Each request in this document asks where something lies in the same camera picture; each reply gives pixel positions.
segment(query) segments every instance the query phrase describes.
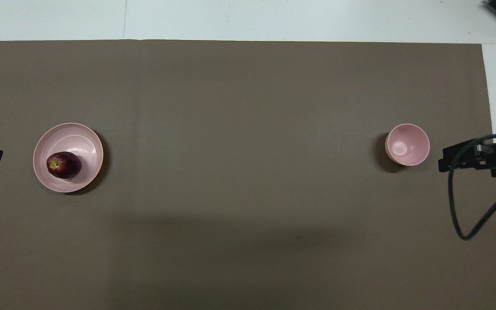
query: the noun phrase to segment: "plate rim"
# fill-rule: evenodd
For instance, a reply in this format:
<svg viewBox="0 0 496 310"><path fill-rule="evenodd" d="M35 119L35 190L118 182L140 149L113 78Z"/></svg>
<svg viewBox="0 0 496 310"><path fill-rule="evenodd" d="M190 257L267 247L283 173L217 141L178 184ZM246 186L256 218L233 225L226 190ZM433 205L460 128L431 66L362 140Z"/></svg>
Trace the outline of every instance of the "plate rim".
<svg viewBox="0 0 496 310"><path fill-rule="evenodd" d="M39 144L40 142L47 136L48 133L50 133L52 130L58 128L58 127L61 127L61 126L65 126L65 125L74 125L74 126L78 126L78 127L83 127L85 129L87 129L88 131L92 132L93 135L96 137L96 141L92 141L92 139L89 139L88 137L85 137L87 138L89 141L91 141L91 143L96 143L98 144L100 147L101 147L101 162L100 162L100 165L97 169L97 173L95 173L93 175L93 177L85 183L85 185L83 185L82 187L80 188L77 188L77 189L73 189L73 190L56 190L54 188L51 188L50 185L47 185L45 184L39 177L39 175L37 174L37 170L36 170L36 151L37 151L37 148L39 147ZM59 125L56 125L56 126L53 126L51 129L47 130L42 136L41 138L37 141L36 143L36 147L34 148L34 153L32 155L32 166L33 166L33 169L34 169L34 173L36 175L36 178L37 180L43 184L43 186L47 187L48 189L52 190L53 192L76 192L82 188L85 188L87 185L89 185L91 182L93 182L93 180L95 180L95 178L97 177L97 175L99 175L99 172L101 171L101 168L102 168L102 163L104 161L104 147L102 145L102 141L99 137L99 135L97 135L97 133L95 131L93 131L91 128L89 128L88 126L85 126L83 124L80 124L80 123L77 123L77 122L65 122L65 123L62 123L62 124L59 124Z"/></svg>

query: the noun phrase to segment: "dark red fruit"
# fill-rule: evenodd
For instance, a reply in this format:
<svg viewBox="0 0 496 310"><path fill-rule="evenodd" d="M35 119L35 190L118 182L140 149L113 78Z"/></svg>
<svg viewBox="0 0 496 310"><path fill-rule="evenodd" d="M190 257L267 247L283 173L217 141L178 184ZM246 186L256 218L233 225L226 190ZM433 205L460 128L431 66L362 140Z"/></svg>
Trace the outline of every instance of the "dark red fruit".
<svg viewBox="0 0 496 310"><path fill-rule="evenodd" d="M81 161L70 152L55 153L47 159L47 170L59 179L69 179L81 170Z"/></svg>

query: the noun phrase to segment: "plate with fruit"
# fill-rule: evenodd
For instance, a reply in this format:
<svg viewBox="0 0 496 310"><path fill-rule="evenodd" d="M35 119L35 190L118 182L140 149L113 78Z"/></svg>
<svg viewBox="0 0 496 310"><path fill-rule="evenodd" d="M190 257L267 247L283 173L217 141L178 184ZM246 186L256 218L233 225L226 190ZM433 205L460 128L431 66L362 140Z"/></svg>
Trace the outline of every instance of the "plate with fruit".
<svg viewBox="0 0 496 310"><path fill-rule="evenodd" d="M69 122L45 133L34 151L34 172L55 192L75 192L91 183L102 166L102 143L89 127Z"/></svg>

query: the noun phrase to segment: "brown tabletop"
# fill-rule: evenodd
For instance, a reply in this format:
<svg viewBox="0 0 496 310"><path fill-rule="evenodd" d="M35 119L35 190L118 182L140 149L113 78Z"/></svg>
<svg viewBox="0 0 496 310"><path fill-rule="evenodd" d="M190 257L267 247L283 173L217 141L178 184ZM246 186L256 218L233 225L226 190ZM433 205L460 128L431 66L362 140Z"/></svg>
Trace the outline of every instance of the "brown tabletop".
<svg viewBox="0 0 496 310"><path fill-rule="evenodd" d="M75 195L32 168L64 122L105 148ZM461 241L437 171L487 133L480 45L0 42L0 309L496 308L496 214ZM468 232L496 180L455 194Z"/></svg>

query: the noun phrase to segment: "black cable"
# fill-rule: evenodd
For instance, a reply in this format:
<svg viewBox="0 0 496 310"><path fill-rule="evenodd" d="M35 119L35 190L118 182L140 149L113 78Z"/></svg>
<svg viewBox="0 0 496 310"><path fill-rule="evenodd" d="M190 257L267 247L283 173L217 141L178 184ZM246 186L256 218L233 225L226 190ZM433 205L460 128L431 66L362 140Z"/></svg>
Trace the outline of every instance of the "black cable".
<svg viewBox="0 0 496 310"><path fill-rule="evenodd" d="M453 174L455 173L456 165L459 163L460 158L462 157L462 154L464 152L468 151L472 147L476 147L476 145L482 143L483 141L494 138L496 138L496 134L487 135L472 140L470 143L468 143L458 151L458 153L453 158L453 161L451 162L451 166L449 167L449 176L447 178L447 187L449 190L449 207L451 208L451 218L453 220L453 225L455 226L455 231L462 240L468 241L476 235L476 233L482 228L482 226L487 222L488 219L490 219L490 217L496 211L496 202L487 210L487 212L484 214L484 216L482 216L482 218L478 221L478 223L474 226L474 228L472 228L472 231L470 231L469 234L464 235L460 229L459 221L456 218L455 199L453 198Z"/></svg>

